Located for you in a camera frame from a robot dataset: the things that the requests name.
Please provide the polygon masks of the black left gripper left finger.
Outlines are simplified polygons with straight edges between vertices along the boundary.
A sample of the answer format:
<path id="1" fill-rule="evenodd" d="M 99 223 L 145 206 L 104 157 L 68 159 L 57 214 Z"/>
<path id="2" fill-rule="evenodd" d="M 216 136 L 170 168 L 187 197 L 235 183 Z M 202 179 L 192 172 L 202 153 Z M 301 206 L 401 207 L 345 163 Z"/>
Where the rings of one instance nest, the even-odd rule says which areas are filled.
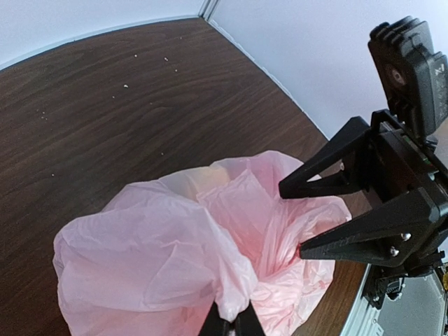
<path id="1" fill-rule="evenodd" d="M 199 336 L 228 336 L 230 332 L 230 323 L 221 318 L 218 311 L 218 305 L 214 302 L 211 305 L 209 313 L 201 327 Z"/>

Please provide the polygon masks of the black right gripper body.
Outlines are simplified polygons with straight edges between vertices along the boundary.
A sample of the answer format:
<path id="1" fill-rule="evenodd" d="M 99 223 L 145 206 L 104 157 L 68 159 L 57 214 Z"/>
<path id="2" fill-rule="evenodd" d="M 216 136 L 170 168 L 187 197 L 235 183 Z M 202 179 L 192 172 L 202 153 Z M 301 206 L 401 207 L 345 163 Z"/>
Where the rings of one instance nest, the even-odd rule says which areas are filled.
<path id="1" fill-rule="evenodd" d="M 447 252 L 440 248 L 447 238 L 447 169 L 425 146 L 417 144 L 403 124 L 388 111 L 372 114 L 369 190 L 372 208 L 422 187 L 440 208 L 442 220 L 416 255 L 398 267 L 383 267 L 385 277 L 417 277 L 441 266 Z"/>

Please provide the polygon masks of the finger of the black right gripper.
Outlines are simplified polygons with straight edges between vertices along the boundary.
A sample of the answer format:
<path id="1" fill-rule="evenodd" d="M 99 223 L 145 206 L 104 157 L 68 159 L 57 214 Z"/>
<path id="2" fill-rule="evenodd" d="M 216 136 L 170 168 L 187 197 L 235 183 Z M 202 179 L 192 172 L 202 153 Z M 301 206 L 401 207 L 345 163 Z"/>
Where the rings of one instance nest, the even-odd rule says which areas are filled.
<path id="1" fill-rule="evenodd" d="M 370 135 L 364 119 L 350 118 L 317 154 L 279 182 L 281 198 L 348 195 L 362 190 L 367 185 Z"/>
<path id="2" fill-rule="evenodd" d="M 441 220 L 440 208 L 420 187 L 305 241 L 300 257 L 398 267 L 417 254 Z"/>

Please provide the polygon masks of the pink plastic bag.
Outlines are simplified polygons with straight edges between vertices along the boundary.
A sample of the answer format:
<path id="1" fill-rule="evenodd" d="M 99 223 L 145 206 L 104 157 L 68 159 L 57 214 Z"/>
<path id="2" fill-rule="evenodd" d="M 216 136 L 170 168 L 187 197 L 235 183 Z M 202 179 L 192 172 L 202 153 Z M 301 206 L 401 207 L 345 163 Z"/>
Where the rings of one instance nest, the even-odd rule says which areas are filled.
<path id="1" fill-rule="evenodd" d="M 72 335 L 197 335 L 212 304 L 253 307 L 291 335 L 333 280 L 302 242 L 351 219 L 339 197 L 282 199 L 300 161 L 269 150 L 126 185 L 54 240 L 58 300 Z"/>

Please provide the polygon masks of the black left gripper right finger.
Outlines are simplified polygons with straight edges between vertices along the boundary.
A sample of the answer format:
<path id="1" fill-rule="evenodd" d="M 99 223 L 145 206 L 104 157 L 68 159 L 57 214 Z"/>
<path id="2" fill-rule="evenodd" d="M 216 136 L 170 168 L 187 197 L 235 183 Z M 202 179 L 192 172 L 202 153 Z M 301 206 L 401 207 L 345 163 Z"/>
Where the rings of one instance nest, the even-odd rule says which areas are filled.
<path id="1" fill-rule="evenodd" d="M 233 325 L 236 336 L 265 336 L 252 302 L 249 302 L 248 307 L 238 314 Z"/>

